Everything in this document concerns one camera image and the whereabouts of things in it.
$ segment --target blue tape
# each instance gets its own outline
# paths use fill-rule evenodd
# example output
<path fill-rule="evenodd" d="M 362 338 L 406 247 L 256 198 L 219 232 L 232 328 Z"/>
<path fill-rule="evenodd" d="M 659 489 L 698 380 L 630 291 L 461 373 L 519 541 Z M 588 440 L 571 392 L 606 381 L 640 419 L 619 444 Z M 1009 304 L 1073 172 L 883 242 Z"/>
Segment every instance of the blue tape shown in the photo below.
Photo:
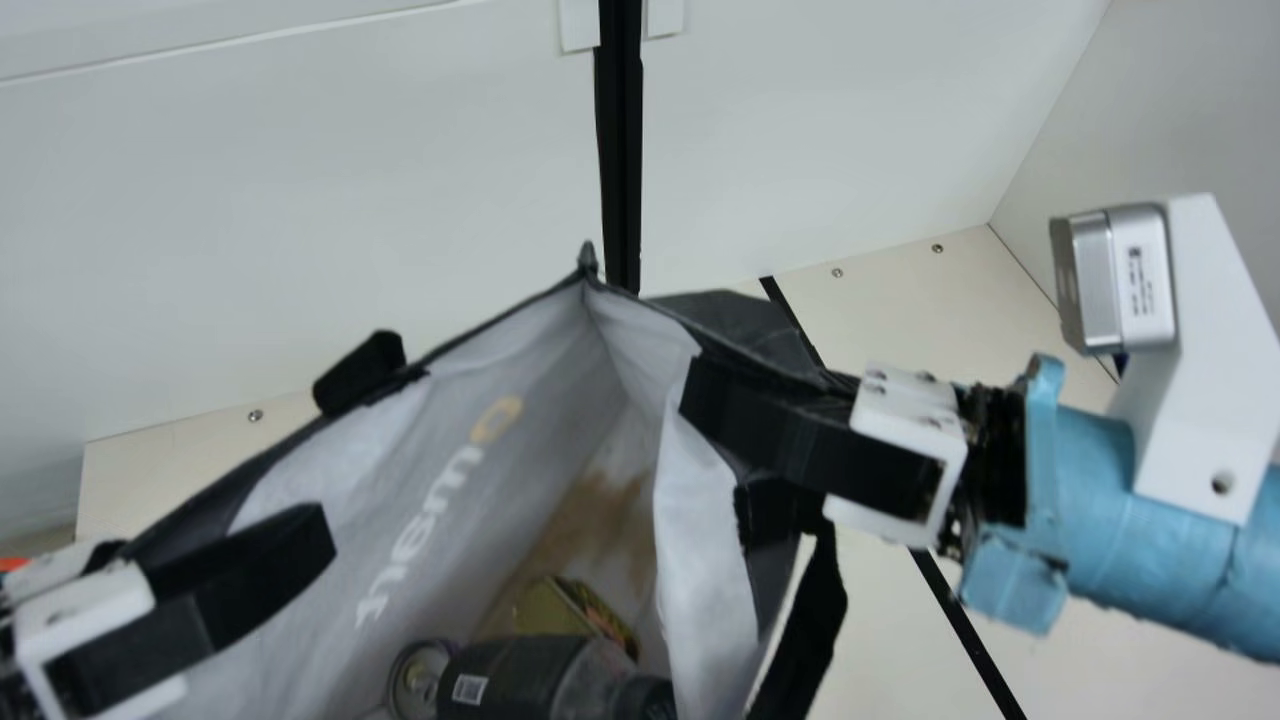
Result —
<path fill-rule="evenodd" d="M 1062 365 L 1028 373 L 1025 528 L 983 525 L 966 605 L 1043 634 L 1066 592 L 1243 655 L 1280 661 L 1280 468 L 1243 528 L 1130 491 L 1129 427 L 1057 405 Z"/>

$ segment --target label sticker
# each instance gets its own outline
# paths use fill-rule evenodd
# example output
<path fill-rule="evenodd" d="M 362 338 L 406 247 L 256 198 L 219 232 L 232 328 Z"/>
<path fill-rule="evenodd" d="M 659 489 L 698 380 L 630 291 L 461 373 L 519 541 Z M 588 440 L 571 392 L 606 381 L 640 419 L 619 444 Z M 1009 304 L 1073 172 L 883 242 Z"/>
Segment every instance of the label sticker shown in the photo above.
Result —
<path fill-rule="evenodd" d="M 484 697 L 484 688 L 489 684 L 489 678 L 480 675 L 458 675 L 453 683 L 453 702 L 463 705 L 480 705 Z"/>
<path fill-rule="evenodd" d="M 1156 288 L 1151 283 L 1151 273 L 1148 273 L 1147 256 L 1142 251 L 1140 246 L 1134 246 L 1129 249 L 1126 254 L 1128 258 L 1128 279 L 1129 279 L 1129 297 L 1124 299 L 1129 305 L 1126 310 L 1134 318 L 1146 318 L 1148 315 L 1156 314 Z"/>

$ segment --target black pole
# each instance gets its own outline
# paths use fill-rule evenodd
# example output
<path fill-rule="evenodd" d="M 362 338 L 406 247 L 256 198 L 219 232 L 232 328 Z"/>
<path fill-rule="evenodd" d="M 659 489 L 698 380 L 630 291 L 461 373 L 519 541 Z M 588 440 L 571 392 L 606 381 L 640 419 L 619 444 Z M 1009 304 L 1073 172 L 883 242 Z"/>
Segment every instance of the black pole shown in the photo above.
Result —
<path fill-rule="evenodd" d="M 600 0 L 600 45 L 594 56 L 604 277 L 640 292 L 640 0 Z"/>

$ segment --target logo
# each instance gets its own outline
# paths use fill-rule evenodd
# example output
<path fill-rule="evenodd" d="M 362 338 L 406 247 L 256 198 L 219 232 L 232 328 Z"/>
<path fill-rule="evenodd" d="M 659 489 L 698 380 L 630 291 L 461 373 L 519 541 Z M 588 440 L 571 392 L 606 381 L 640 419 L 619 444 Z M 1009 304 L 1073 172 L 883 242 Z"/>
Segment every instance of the logo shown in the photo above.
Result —
<path fill-rule="evenodd" d="M 470 442 L 453 452 L 449 461 L 444 464 L 444 469 L 431 482 L 422 506 L 410 518 L 396 538 L 390 562 L 378 573 L 372 584 L 369 585 L 369 591 L 365 592 L 365 597 L 356 605 L 356 628 L 381 616 L 390 600 L 390 593 L 408 575 L 408 564 L 430 543 L 436 521 L 449 509 L 449 500 L 484 461 L 484 448 L 507 432 L 516 418 L 520 418 L 524 407 L 525 404 L 518 397 L 500 397 L 471 427 L 471 434 L 467 437 Z"/>

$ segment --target stain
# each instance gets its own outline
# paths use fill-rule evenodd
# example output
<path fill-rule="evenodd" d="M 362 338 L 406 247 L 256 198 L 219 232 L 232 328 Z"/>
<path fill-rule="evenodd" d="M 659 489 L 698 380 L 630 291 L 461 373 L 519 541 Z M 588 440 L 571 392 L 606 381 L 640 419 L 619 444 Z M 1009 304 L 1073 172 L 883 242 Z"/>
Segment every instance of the stain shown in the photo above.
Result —
<path fill-rule="evenodd" d="M 644 495 L 652 492 L 652 473 L 643 473 L 618 483 L 600 470 L 589 470 L 575 480 L 538 541 L 489 605 L 476 639 L 513 633 L 513 609 L 524 588 L 545 575 L 563 575 L 571 565 L 570 577 L 593 585 L 607 603 L 621 610 L 625 598 L 609 597 L 608 589 L 591 578 L 593 570 L 616 564 L 621 557 L 628 591 L 640 601 L 636 602 L 639 611 L 653 589 L 658 566 L 653 510 L 650 498 Z"/>

